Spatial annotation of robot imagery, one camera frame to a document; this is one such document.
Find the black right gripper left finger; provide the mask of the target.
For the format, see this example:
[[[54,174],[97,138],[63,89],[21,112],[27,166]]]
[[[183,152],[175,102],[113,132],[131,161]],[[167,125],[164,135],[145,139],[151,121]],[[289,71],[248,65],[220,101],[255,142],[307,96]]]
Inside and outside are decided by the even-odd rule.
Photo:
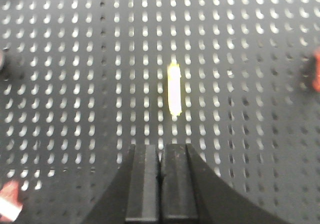
[[[160,163],[156,146],[130,146],[114,179],[83,223],[160,223],[159,177]]]

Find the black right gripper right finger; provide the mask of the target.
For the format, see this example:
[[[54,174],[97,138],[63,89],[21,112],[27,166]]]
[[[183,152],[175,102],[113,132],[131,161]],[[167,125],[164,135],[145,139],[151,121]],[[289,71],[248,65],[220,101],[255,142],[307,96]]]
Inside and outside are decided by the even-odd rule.
[[[192,144],[168,144],[161,164],[164,224],[284,224],[218,177]]]

